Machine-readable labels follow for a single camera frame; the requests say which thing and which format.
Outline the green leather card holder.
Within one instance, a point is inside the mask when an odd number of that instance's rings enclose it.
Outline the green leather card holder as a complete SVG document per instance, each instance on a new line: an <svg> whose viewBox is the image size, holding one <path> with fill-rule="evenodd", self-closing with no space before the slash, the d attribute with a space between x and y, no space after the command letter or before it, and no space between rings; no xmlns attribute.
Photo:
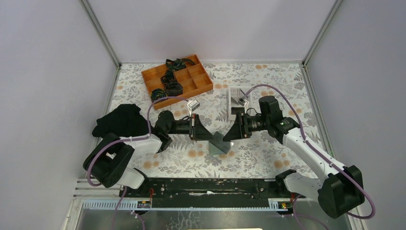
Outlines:
<svg viewBox="0 0 406 230"><path fill-rule="evenodd" d="M213 138L209 140L209 154L211 155L220 155L220 154L227 154L231 148L233 147L234 143L231 141L223 141L224 135L220 131L216 131L213 133Z"/></svg>

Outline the white plastic card box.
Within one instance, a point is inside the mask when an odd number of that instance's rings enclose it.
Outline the white plastic card box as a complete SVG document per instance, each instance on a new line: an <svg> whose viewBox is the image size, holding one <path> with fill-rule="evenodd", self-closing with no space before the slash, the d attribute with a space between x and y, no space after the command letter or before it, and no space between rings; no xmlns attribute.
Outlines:
<svg viewBox="0 0 406 230"><path fill-rule="evenodd" d="M245 111L252 105L251 96L248 95L245 99L241 98L250 89L246 86L230 86L227 92L227 117L228 121L234 121L236 115L232 114L232 108L244 108Z"/></svg>

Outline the black cloth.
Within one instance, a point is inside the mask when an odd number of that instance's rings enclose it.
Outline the black cloth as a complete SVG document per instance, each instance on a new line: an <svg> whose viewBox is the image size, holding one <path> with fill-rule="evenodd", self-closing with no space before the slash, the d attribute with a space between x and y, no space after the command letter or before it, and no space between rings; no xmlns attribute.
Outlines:
<svg viewBox="0 0 406 230"><path fill-rule="evenodd" d="M121 104L110 113L96 120L93 137L113 133L119 137L137 137L148 133L147 120L136 104Z"/></svg>

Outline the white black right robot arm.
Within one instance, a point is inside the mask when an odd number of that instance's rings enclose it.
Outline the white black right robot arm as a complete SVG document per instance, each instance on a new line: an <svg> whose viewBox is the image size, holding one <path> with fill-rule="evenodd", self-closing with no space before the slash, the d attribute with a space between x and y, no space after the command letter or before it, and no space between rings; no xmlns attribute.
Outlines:
<svg viewBox="0 0 406 230"><path fill-rule="evenodd" d="M274 96L259 99L260 113L249 115L243 107L233 107L234 124L223 141L246 139L253 132L266 130L279 143L292 150L316 174L317 178L302 176L286 170L275 179L275 193L287 197L291 193L303 195L319 203L322 210L336 219L365 201L362 173L354 165L347 167L315 146L291 117L282 114Z"/></svg>

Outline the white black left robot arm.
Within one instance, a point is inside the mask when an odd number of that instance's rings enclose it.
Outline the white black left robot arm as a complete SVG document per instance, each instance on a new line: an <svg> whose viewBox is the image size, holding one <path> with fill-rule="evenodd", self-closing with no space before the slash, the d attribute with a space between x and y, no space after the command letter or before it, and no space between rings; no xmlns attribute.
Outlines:
<svg viewBox="0 0 406 230"><path fill-rule="evenodd" d="M191 114L175 120L173 113L166 110L158 115L155 127L149 137L120 138L110 133L103 137L98 146L85 159L83 168L106 188L121 185L130 188L137 197L148 192L147 176L130 166L137 154L155 154L165 151L172 143L170 134L184 134L192 141L209 141L213 135L203 126L198 114Z"/></svg>

